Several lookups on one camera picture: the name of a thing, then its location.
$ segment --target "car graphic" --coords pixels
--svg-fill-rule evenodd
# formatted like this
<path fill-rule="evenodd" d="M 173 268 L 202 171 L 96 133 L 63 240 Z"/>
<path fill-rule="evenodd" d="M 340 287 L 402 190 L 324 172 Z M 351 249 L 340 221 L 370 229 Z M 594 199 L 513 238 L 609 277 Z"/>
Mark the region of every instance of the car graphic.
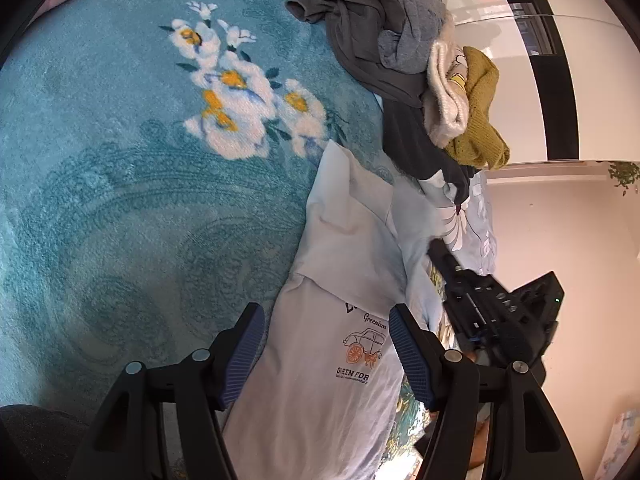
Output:
<path fill-rule="evenodd" d="M 385 336 L 376 330 L 367 328 L 363 332 L 351 332 L 342 342 L 349 347 L 347 350 L 348 364 L 356 364 L 363 355 L 366 361 L 372 364 L 375 359 L 382 357 L 380 349 L 385 342 Z"/>

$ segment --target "teal rug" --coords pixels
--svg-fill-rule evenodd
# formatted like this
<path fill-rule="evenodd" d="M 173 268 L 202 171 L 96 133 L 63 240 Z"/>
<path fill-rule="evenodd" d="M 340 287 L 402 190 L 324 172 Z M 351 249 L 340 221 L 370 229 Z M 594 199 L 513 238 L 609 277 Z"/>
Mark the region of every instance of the teal rug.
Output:
<path fill-rule="evenodd" d="M 373 95 L 284 0 L 71 0 L 0 72 L 0 404 L 89 418 L 130 360 L 269 310 L 328 139 L 392 180 Z"/>

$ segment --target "yellow flower center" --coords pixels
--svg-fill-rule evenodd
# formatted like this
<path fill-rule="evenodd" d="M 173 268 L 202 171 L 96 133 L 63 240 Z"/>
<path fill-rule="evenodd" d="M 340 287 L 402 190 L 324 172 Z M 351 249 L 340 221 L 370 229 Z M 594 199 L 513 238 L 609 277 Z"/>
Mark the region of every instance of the yellow flower center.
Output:
<path fill-rule="evenodd" d="M 284 100 L 299 112 L 308 112 L 309 110 L 305 98 L 298 92 L 289 92 L 284 96 Z"/>
<path fill-rule="evenodd" d="M 202 38 L 192 28 L 185 28 L 180 32 L 180 35 L 184 38 L 184 41 L 190 45 L 200 46 L 202 44 Z"/>
<path fill-rule="evenodd" d="M 214 110 L 222 110 L 222 102 L 213 90 L 203 90 L 202 98 L 209 105 L 209 107 L 204 110 L 203 114 L 207 112 L 212 113 Z"/>
<path fill-rule="evenodd" d="M 216 112 L 215 115 L 216 115 L 216 123 L 218 124 L 218 126 L 220 126 L 220 128 L 228 132 L 238 131 L 238 125 L 227 114 L 225 114 L 224 112 Z"/>
<path fill-rule="evenodd" d="M 222 111 L 222 102 L 213 90 L 203 90 L 202 98 L 209 105 L 201 113 L 204 118 L 214 116 L 216 118 L 216 124 L 223 130 L 228 132 L 238 131 L 236 122 Z"/>
<path fill-rule="evenodd" d="M 220 81 L 222 84 L 238 90 L 246 88 L 246 81 L 236 70 L 225 70 L 220 74 Z"/>

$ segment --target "blue gripper pad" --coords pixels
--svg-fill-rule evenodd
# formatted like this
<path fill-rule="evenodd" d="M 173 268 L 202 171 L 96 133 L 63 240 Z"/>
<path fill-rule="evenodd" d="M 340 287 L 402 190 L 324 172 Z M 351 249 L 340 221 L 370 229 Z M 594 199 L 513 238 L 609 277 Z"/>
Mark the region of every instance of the blue gripper pad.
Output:
<path fill-rule="evenodd" d="M 415 398 L 420 400 L 426 408 L 430 407 L 434 395 L 431 390 L 429 367 L 420 354 L 418 345 L 397 306 L 393 307 L 389 313 L 389 333 Z"/>
<path fill-rule="evenodd" d="M 251 364 L 254 362 L 255 353 L 264 333 L 262 307 L 257 303 L 249 303 L 230 332 L 235 332 L 232 334 L 235 347 L 230 349 L 230 356 L 223 372 L 223 387 L 218 397 L 223 409 L 226 409 L 240 395 Z"/>

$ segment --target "white t-shirt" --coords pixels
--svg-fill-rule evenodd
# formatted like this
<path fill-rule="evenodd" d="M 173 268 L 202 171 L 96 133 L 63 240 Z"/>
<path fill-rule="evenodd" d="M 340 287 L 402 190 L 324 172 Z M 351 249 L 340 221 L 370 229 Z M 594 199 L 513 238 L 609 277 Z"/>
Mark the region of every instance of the white t-shirt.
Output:
<path fill-rule="evenodd" d="M 329 143 L 266 346 L 224 429 L 239 480 L 374 477 L 402 380 L 388 313 L 407 303 L 437 327 L 425 259 L 440 230 L 408 183 L 394 188 Z"/>

